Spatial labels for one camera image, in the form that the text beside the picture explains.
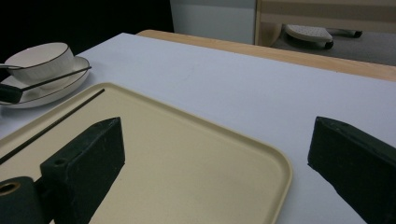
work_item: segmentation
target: beige tray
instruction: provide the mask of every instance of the beige tray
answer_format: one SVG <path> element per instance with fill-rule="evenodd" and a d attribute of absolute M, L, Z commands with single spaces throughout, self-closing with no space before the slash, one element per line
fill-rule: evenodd
<path fill-rule="evenodd" d="M 0 166 L 39 164 L 93 123 L 121 117 L 126 163 L 91 223 L 275 223 L 292 170 L 273 147 L 111 83 L 92 86 L 0 140 L 0 156 L 99 90 L 101 95 Z"/>

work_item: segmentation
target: bowl rim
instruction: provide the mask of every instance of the bowl rim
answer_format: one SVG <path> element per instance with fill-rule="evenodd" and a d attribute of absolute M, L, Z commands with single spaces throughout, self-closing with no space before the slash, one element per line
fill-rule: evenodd
<path fill-rule="evenodd" d="M 45 45 L 52 45 L 52 44 L 63 44 L 63 45 L 66 46 L 66 49 L 65 49 L 64 51 L 62 51 L 60 54 L 58 54 L 56 57 L 53 57 L 53 58 L 51 58 L 51 59 L 49 59 L 49 60 L 46 60 L 46 61 L 44 61 L 43 63 L 37 63 L 37 64 L 33 64 L 33 65 L 30 65 L 30 66 L 23 66 L 23 67 L 14 67 L 14 68 L 11 68 L 11 67 L 10 67 L 10 68 L 8 68 L 8 70 L 17 71 L 17 70 L 23 70 L 23 69 L 27 69 L 27 68 L 37 67 L 37 66 L 42 65 L 42 64 L 44 64 L 44 63 L 49 63 L 49 62 L 54 61 L 55 59 L 58 59 L 59 57 L 61 57 L 61 56 L 64 55 L 67 51 L 70 50 L 70 46 L 69 46 L 68 44 L 64 43 L 64 42 L 50 42 L 50 43 L 45 43 L 45 44 L 36 45 L 36 46 L 30 47 L 30 48 L 27 48 L 27 49 L 23 49 L 23 50 L 21 50 L 21 51 L 15 53 L 15 54 L 13 54 L 13 55 L 11 55 L 10 57 L 8 57 L 8 58 L 6 59 L 6 61 L 5 61 L 5 63 L 8 63 L 8 61 L 9 61 L 10 59 L 16 57 L 16 56 L 19 55 L 19 54 L 24 53 L 24 52 L 25 52 L 26 50 L 28 50 L 28 49 L 35 49 L 35 48 L 39 48 L 39 47 L 42 47 L 42 46 L 45 46 Z"/>

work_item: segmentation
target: wooden table edge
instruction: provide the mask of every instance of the wooden table edge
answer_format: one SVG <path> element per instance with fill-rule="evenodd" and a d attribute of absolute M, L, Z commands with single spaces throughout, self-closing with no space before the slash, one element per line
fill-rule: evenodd
<path fill-rule="evenodd" d="M 199 37 L 194 35 L 181 35 L 156 30 L 144 30 L 139 32 L 137 35 L 199 47 L 220 49 L 233 53 L 277 60 L 285 63 L 295 63 L 351 75 L 396 81 L 396 66 L 379 63 L 358 62 L 290 50 L 272 49 L 262 46 L 235 43 L 231 41 Z"/>

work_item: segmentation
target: saucer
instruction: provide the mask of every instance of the saucer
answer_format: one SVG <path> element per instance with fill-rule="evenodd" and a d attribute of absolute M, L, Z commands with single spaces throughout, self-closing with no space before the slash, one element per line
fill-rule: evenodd
<path fill-rule="evenodd" d="M 90 66 L 90 63 L 87 59 L 78 56 L 75 57 L 73 71 L 77 71 L 87 66 Z M 25 91 L 20 102 L 17 104 L 10 104 L 0 101 L 0 105 L 9 108 L 29 108 L 54 102 L 75 91 L 76 88 L 78 88 L 84 82 L 89 73 L 90 70 L 76 73 L 69 77 L 63 85 L 52 89 L 34 88 L 32 90 Z M 13 76 L 3 80 L 2 84 L 15 86 L 20 89 L 27 87 L 27 85 L 20 83 Z"/>

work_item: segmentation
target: white bowl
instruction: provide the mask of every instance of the white bowl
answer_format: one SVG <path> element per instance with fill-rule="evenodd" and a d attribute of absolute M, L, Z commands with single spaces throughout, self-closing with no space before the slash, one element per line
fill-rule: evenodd
<path fill-rule="evenodd" d="M 8 72 L 26 85 L 58 77 L 72 71 L 74 55 L 65 43 L 48 43 L 20 51 L 9 57 L 6 64 L 23 68 L 8 68 Z M 54 88 L 65 83 L 67 78 L 60 79 L 43 88 Z"/>

